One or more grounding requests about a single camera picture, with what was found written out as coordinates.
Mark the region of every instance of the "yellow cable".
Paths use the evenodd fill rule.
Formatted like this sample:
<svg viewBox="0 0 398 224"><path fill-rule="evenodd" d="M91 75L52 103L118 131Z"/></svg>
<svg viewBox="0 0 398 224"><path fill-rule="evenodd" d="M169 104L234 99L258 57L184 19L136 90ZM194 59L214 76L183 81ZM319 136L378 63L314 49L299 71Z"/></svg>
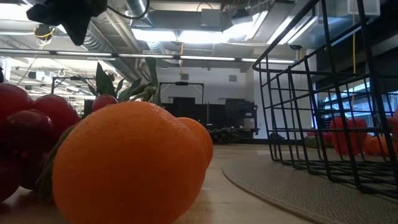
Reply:
<svg viewBox="0 0 398 224"><path fill-rule="evenodd" d="M355 25L355 1L353 1L353 26ZM356 73L356 57L355 57L355 32L353 34L353 71ZM352 109L354 108L354 92L355 92L355 86L353 86L353 98L351 100L351 107Z"/></svg>
<svg viewBox="0 0 398 224"><path fill-rule="evenodd" d="M184 52L183 46L184 46L184 43L181 42L181 51L180 51L180 55L182 55L183 52ZM182 72L182 60L180 60L180 80L181 80L181 81L182 81L182 74L183 74L183 72Z"/></svg>
<svg viewBox="0 0 398 224"><path fill-rule="evenodd" d="M54 33L54 31L55 31L55 28L54 29L52 29L51 30L51 32L49 32L48 34L45 34L45 35L36 35L35 34L35 36L37 37L37 38L44 38L44 37L48 37L48 36L50 36L51 34L53 34Z"/></svg>

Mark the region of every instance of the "table surface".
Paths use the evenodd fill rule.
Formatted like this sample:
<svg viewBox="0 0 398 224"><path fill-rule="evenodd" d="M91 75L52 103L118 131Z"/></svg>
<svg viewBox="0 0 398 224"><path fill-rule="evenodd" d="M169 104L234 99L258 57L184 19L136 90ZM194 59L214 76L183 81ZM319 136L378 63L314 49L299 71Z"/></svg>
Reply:
<svg viewBox="0 0 398 224"><path fill-rule="evenodd" d="M175 224L184 223L310 223L242 191L228 181L221 166L230 159L268 154L266 146L215 146L213 160L206 173L202 190L189 211ZM17 192L0 203L0 223L54 224L66 223L54 205L39 203L29 190Z"/></svg>

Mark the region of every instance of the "green leaf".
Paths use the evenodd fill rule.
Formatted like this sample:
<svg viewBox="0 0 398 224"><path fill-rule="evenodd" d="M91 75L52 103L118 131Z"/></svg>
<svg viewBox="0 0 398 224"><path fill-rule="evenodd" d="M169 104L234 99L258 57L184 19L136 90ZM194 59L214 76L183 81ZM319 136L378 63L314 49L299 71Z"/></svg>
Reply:
<svg viewBox="0 0 398 224"><path fill-rule="evenodd" d="M159 81L157 79L157 73L156 73L156 58L146 57L145 61L148 65L149 73L150 73L150 82L149 83L151 86L156 87L156 89L159 89ZM159 106L162 106L162 100L160 98L160 91L158 91L154 97L157 98L156 104Z"/></svg>
<svg viewBox="0 0 398 224"><path fill-rule="evenodd" d="M88 89L90 90L90 92L91 92L93 95L98 96L97 91L95 90L95 88L94 88L92 85L90 85L90 84L87 82L86 78L83 77L83 76L81 76L81 75L78 75L78 76L80 77L80 80L81 80L83 83L86 83L86 84L87 84Z"/></svg>
<svg viewBox="0 0 398 224"><path fill-rule="evenodd" d="M59 147L62 145L63 141L68 137L69 133L75 128L77 124L68 128L60 137L57 144L49 153L49 157L45 162L44 169L39 179L36 182L37 189L39 191L39 197L43 201L48 201L52 199L52 169L54 166L54 159L57 155Z"/></svg>
<svg viewBox="0 0 398 224"><path fill-rule="evenodd" d="M118 87L116 88L116 95L118 95L119 91L123 87L123 81L124 81L124 78L122 80L120 80L120 82L118 83Z"/></svg>
<svg viewBox="0 0 398 224"><path fill-rule="evenodd" d="M150 84L149 85L158 88L159 82L157 80L157 74L156 74L156 58L146 57L145 61L148 65L149 73L150 73L150 82L149 82Z"/></svg>
<svg viewBox="0 0 398 224"><path fill-rule="evenodd" d="M118 101L121 101L122 99L125 99L125 98L127 98L127 99L130 98L130 96L132 96L133 90L135 88L139 87L140 84L141 84L141 79L140 78L135 80L131 84L131 86L129 88L127 88L127 89L123 90L122 92L120 92L119 97L118 97Z"/></svg>
<svg viewBox="0 0 398 224"><path fill-rule="evenodd" d="M116 92L113 87L111 78L104 72L100 63L97 64L97 71L95 73L95 80L97 83L97 92L100 95L109 94L116 98Z"/></svg>

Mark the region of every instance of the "tangerine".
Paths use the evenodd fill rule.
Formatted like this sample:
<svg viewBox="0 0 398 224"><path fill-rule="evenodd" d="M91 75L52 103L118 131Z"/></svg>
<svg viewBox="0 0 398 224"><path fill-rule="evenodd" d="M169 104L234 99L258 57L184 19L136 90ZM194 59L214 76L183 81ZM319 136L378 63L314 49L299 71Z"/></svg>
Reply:
<svg viewBox="0 0 398 224"><path fill-rule="evenodd" d="M211 158L213 157L213 141L201 123L191 118L178 118L183 124L185 124L189 130L198 138L202 145L203 155L205 156L206 168L209 167Z"/></svg>
<svg viewBox="0 0 398 224"><path fill-rule="evenodd" d="M58 149L55 203L72 223L169 224L205 178L196 137L147 102L107 106L76 125Z"/></svg>

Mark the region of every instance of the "black frame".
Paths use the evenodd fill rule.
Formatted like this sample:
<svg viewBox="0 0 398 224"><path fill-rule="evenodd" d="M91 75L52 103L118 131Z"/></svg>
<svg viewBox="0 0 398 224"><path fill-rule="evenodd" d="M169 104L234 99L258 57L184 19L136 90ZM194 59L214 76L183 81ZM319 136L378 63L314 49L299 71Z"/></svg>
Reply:
<svg viewBox="0 0 398 224"><path fill-rule="evenodd" d="M56 87L59 86L59 84L55 84L55 81L56 81L57 79L61 79L61 80L62 80L61 82L63 82L63 81L66 80L66 79L73 80L73 81L81 81L80 77L52 77L51 94L54 94L54 90L56 89ZM86 80L94 80L95 78L85 78L85 79L86 79Z"/></svg>
<svg viewBox="0 0 398 224"><path fill-rule="evenodd" d="M309 55L304 56L303 59L295 62L293 65L288 66L285 70L274 70L269 69L268 63L268 55L272 51L272 49L281 41L285 35L294 28L297 23L308 13L310 12L316 5L320 2L322 5L322 20L325 30L325 41L326 44L321 46L319 49L316 49ZM282 141L274 141L269 142L269 150L271 153L271 158L273 161L281 162L284 165L292 166L296 169L306 170L309 174L313 175L325 175L332 182L337 183L346 183L354 185L358 190L363 193L369 194L381 194L387 197L398 199L398 163L396 153L394 152L393 142L391 138L391 129L387 124L387 114L392 116L394 113L391 108L391 103L389 100L389 95L393 95L390 93L383 93L382 86L386 84L386 79L394 78L387 77L379 74L375 71L374 63L373 63L373 55L371 52L371 41L368 33L367 21L368 19L365 16L364 12L364 4L363 0L357 0L358 3L358 12L359 12L359 23L353 25L337 37L331 39L328 28L328 17L327 17L327 9L326 9L326 0L309 0L308 3L303 7L303 9L293 18L290 24L285 28L285 30L273 41L270 46L266 49L266 51L256 60L256 62L252 65L252 68L255 71L259 72L259 80L261 86L261 100L264 112L264 119L266 122L266 131L267 137L269 138L270 133L285 133L287 136L287 140L294 140L295 143L295 152L292 149L292 146L289 145L289 154L282 155ZM363 73L341 73L336 71L335 61L331 53L331 44L335 41L339 40L343 36L349 34L357 28L361 28L362 36L363 36L363 45L366 53L366 63L368 66L368 72ZM310 71L308 66L308 59L313 57L317 52L326 49L326 56L328 57L328 62L330 64L331 72L314 72ZM262 68L262 60L265 59L265 68ZM292 70L297 65L304 63L305 70L304 71L296 71ZM266 74L266 82L263 83L262 73ZM271 78L271 73L276 73L274 77ZM299 90L295 89L293 75L304 75L307 78L307 90ZM311 75L326 75L326 76L344 76L347 77L346 80L339 82L337 78L333 79L333 84L314 90L312 86L312 78ZM281 88L280 78L286 76L289 87ZM370 82L370 88L367 86L367 78ZM274 86L271 87L271 83L276 82L277 88ZM363 82L365 84L365 90L361 93L356 93L353 91L349 91L348 85L353 84L354 82ZM264 90L263 88L267 86L268 94L269 94L269 103L270 105L265 106L264 104ZM279 95L280 103L272 102L272 90L277 90ZM289 91L289 100L284 100L282 97L283 91ZM316 102L316 94L317 93L327 93L330 102L326 104L330 104L330 110L319 109L319 106ZM331 93L336 95L336 100L334 102L331 101ZM343 100L345 100L341 94L344 93L347 97L351 97L353 95L358 95L361 97L366 97L370 110L368 113L372 115L373 123L376 124L376 119L381 122L380 125L369 127L369 128L349 128L347 122L346 113L350 114L350 117L354 118L354 113L357 110L354 110L353 105L349 104L349 108L344 108ZM382 100L382 96L387 96L387 107L384 108L384 103ZM310 101L310 108L300 108L298 104L299 99L308 98ZM285 104L290 103L290 107L285 107ZM338 110L334 110L332 104L338 104ZM266 110L271 111L271 128L268 125L267 113ZM283 116L283 127L277 127L275 114L276 110L282 110ZM285 111L291 111L291 118L293 124L287 122L288 114ZM301 111L311 111L312 121L313 123L318 124L317 129L305 129L302 126L300 119ZM334 121L335 114L338 114L342 119L343 128L329 128L325 127L322 124L322 116L325 114L330 114L332 122ZM297 118L297 126L295 126L294 116ZM318 134L317 139L317 157L312 158L308 155L310 151L305 144L302 144L302 150L299 149L300 140L304 139L304 134L307 131L315 131ZM338 139L338 142L346 141L346 145L348 148L348 157L345 157L341 150L340 144L336 147L338 150L338 156L340 159L331 160L330 152L325 148L325 140L323 138L323 133L331 132L331 134L343 133L344 139ZM388 155L384 153L382 150L382 157L378 157L378 159L374 159L374 157L365 156L362 148L360 148L360 155L355 156L353 152L353 143L350 140L350 134L353 133L376 133L383 134L385 137ZM381 138L377 137L379 145L381 147Z"/></svg>
<svg viewBox="0 0 398 224"><path fill-rule="evenodd" d="M178 85L180 82L160 82L159 83L159 91L162 89L163 84L170 84L170 85ZM186 82L186 86L188 85L200 85L201 86L201 103L203 104L204 95L205 95L205 84L204 83L189 83Z"/></svg>

